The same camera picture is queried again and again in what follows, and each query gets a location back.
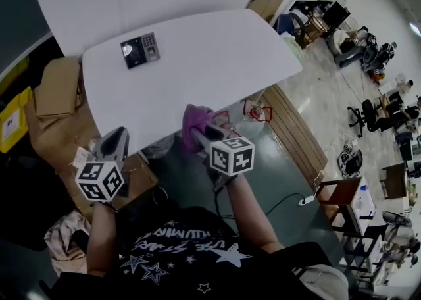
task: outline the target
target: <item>yellow box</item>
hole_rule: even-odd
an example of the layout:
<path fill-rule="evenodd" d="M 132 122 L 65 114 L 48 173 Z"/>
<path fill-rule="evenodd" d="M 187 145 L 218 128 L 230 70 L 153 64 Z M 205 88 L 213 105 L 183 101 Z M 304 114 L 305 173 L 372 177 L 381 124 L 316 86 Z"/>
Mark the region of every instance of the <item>yellow box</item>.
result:
<path fill-rule="evenodd" d="M 31 87 L 18 94 L 0 112 L 0 151 L 7 153 L 28 131 L 24 105 L 32 99 Z"/>

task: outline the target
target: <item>star print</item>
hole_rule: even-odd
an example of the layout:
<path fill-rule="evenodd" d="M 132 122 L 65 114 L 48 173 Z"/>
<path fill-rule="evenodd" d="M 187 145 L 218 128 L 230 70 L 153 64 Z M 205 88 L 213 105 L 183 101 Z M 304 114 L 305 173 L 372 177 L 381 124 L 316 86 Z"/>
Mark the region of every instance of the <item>star print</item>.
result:
<path fill-rule="evenodd" d="M 196 259 L 195 259 L 195 257 L 193 256 L 193 255 L 190 255 L 190 256 L 187 256 L 186 257 L 186 261 L 189 263 L 189 264 L 192 264 L 193 263 L 193 261 L 195 261 Z"/>
<path fill-rule="evenodd" d="M 208 291 L 212 291 L 212 288 L 209 287 L 209 283 L 206 284 L 199 284 L 198 291 L 202 291 L 203 294 L 205 294 Z"/>
<path fill-rule="evenodd" d="M 241 267 L 241 259 L 251 258 L 250 255 L 244 255 L 238 252 L 238 244 L 233 244 L 227 251 L 211 249 L 212 252 L 215 252 L 217 255 L 220 255 L 220 258 L 216 261 L 220 263 L 222 261 L 229 261 L 236 267 Z"/>
<path fill-rule="evenodd" d="M 141 265 L 142 269 L 146 271 L 145 275 L 143 276 L 142 280 L 152 279 L 156 285 L 159 285 L 159 280 L 161 276 L 168 274 L 167 271 L 161 270 L 159 268 L 159 262 L 157 262 L 152 267 Z"/>
<path fill-rule="evenodd" d="M 164 225 L 174 226 L 175 224 L 178 224 L 178 222 L 170 220 L 168 223 L 165 223 Z"/>
<path fill-rule="evenodd" d="M 143 259 L 143 255 L 138 256 L 138 257 L 133 257 L 132 255 L 130 256 L 130 260 L 125 262 L 123 265 L 121 265 L 120 267 L 125 267 L 125 266 L 129 266 L 132 269 L 132 274 L 134 273 L 134 271 L 136 270 L 136 267 L 139 264 L 143 264 L 143 263 L 148 263 L 149 261 L 146 261 L 145 259 Z"/>

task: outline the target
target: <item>gray pants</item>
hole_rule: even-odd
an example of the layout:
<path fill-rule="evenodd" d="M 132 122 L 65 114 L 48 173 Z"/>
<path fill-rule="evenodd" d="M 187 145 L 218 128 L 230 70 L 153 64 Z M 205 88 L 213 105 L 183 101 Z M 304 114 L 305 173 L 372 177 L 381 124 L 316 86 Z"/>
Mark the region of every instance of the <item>gray pants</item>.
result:
<path fill-rule="evenodd" d="M 334 60 L 336 64 L 339 64 L 341 68 L 346 67 L 352 64 L 354 61 L 360 60 L 363 56 L 365 51 L 367 50 L 364 46 L 355 46 L 354 48 L 350 49 L 348 52 L 342 53 L 341 55 L 337 55 Z"/>

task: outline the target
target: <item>person's right arm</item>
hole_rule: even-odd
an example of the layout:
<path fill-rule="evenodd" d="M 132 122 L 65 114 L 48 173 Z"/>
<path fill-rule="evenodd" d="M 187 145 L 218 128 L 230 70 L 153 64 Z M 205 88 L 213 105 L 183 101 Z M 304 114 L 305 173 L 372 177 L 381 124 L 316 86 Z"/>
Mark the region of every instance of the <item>person's right arm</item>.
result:
<path fill-rule="evenodd" d="M 283 249 L 245 177 L 239 175 L 227 188 L 240 235 L 268 253 Z"/>

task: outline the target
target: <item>wooden board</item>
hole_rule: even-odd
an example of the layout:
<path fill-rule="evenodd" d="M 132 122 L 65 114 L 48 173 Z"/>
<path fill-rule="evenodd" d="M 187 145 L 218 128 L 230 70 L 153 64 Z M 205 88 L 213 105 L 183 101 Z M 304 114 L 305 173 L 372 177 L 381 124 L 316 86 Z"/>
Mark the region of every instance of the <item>wooden board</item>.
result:
<path fill-rule="evenodd" d="M 322 148 L 278 85 L 268 87 L 261 100 L 273 108 L 270 128 L 314 190 L 313 180 L 328 163 Z"/>

